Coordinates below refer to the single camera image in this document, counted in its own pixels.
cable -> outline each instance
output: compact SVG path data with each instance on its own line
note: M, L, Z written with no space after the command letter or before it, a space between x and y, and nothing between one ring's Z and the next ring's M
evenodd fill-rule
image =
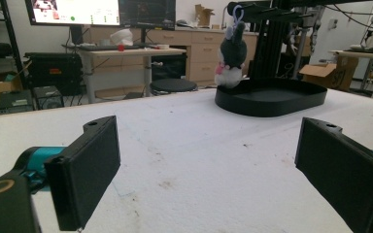
M334 7L338 9L338 12L342 13L345 17L349 18L350 20L352 20L352 21L354 21L354 22L358 23L359 25L362 25L362 26L364 26L364 27L366 27L366 28L371 28L371 29L373 29L372 26L368 26L368 25L366 25L366 24L364 24L364 23L362 23L362 22L360 22L360 21L355 20L354 18L352 18L352 17L350 17L350 16L347 16L347 14L346 14L345 12L341 11L341 9L339 9L336 5L334 5Z
M81 94L81 97L80 97L80 99L78 100L78 104L77 104L78 106L82 105L82 104L81 104L81 100L83 99L83 97L84 97L84 95Z
M328 7L328 6L324 6L324 7L328 8L329 10L332 10L332 11L335 11L335 12L344 13L344 14L373 16L373 13L352 13L352 12L345 12L345 11L342 11L342 10L340 10L339 8L338 8L338 9L333 9L333 8Z
M103 65L105 62L109 61L109 59L110 59L110 58L105 59L104 61L101 62L101 64L99 64L99 65L93 67L91 71L94 71L96 68L100 67L100 66Z
M84 36L84 34L89 30L89 28L87 28L82 34L81 36L77 39L77 41L81 40L81 38ZM72 34L72 31L71 31L71 27L69 27L69 32L68 32L68 39L66 40L66 43L65 43L65 53L68 53L68 43L69 41L71 40L71 34ZM72 51L72 53L76 53L77 52L77 45L74 44L74 50Z

stuffed toy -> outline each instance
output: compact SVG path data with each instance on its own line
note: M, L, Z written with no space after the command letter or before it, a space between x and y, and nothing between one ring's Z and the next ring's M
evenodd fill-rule
M247 57L247 44L243 41L245 23L229 26L218 50L219 64L215 70L215 84L235 87L242 78L242 68Z

computer monitor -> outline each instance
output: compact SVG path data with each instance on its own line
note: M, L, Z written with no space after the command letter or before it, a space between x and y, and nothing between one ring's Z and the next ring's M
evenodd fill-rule
M119 0L124 27L175 30L176 0Z
M25 0L32 25L119 26L118 0Z

wall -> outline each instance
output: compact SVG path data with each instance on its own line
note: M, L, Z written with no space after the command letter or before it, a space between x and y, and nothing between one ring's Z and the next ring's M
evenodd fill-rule
M337 5L341 10L353 13L373 13L373 1ZM368 24L371 16L351 15L359 22ZM337 28L328 30L327 26L332 18L338 19ZM365 35L366 28L349 20L343 14L325 9L322 16L322 27L319 30L316 52L311 56L310 63L317 64L320 59L331 59L330 50L347 50L350 45L359 45ZM369 59L361 58L354 78L362 79Z

electronic device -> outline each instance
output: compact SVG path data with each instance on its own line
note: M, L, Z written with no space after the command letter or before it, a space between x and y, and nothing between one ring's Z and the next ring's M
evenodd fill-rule
M25 0L31 25L69 26L72 43L83 42L83 26L175 30L176 0Z
M66 148L25 150L0 177L0 232L41 232L31 194L48 186L59 229L82 231L119 166L115 116L88 122Z
M373 150L304 117L295 164L353 232L373 232Z
M33 88L38 110L64 107L63 97L54 85Z
M29 90L2 91L0 93L0 115L33 111Z
M118 0L25 0L32 25L119 26Z
M120 25L175 30L176 0L119 0Z
M76 53L27 52L30 89L54 85L63 96L81 93L82 61Z

